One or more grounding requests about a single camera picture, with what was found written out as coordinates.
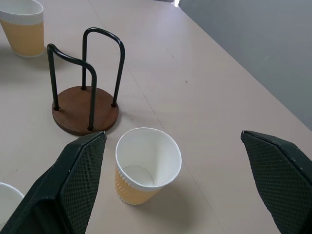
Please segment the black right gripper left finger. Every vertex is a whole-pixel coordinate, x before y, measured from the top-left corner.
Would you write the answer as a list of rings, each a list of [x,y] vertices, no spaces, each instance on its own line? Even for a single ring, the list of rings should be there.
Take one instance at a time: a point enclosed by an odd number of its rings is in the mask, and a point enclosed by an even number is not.
[[[67,144],[0,234],[85,234],[98,193],[105,143],[105,132],[95,132]]]

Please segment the wooden base cup holder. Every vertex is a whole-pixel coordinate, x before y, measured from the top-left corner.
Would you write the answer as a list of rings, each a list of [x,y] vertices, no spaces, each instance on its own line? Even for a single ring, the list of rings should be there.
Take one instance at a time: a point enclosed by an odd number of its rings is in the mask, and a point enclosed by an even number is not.
[[[120,60],[114,94],[97,87],[97,74],[87,62],[87,40],[92,32],[99,33],[114,40],[120,49]],[[82,38],[82,59],[71,57],[54,44],[47,45],[50,80],[52,86],[52,116],[55,123],[64,131],[85,136],[93,132],[107,131],[117,121],[119,107],[117,97],[125,62],[125,47],[114,34],[101,28],[91,27],[85,30]],[[80,86],[68,88],[61,93],[57,91],[57,79],[54,56],[82,67],[82,82]]]

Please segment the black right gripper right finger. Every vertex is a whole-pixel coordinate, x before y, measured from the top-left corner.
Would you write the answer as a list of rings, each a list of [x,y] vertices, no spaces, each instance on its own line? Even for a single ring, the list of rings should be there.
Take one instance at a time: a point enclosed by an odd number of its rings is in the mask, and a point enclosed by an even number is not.
[[[257,191],[281,234],[312,234],[312,160],[295,144],[253,131],[240,136]]]

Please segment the yellow white paper cup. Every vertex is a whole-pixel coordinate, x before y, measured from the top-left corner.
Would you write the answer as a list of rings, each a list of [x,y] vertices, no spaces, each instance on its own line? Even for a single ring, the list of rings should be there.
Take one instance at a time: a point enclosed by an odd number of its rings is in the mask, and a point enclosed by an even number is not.
[[[0,0],[0,25],[15,54],[35,58],[44,52],[43,10],[37,0]]]
[[[23,200],[24,195],[15,187],[0,182],[0,230]]]
[[[167,133],[154,128],[127,131],[115,150],[115,189],[130,205],[145,203],[172,183],[182,167],[181,151]]]

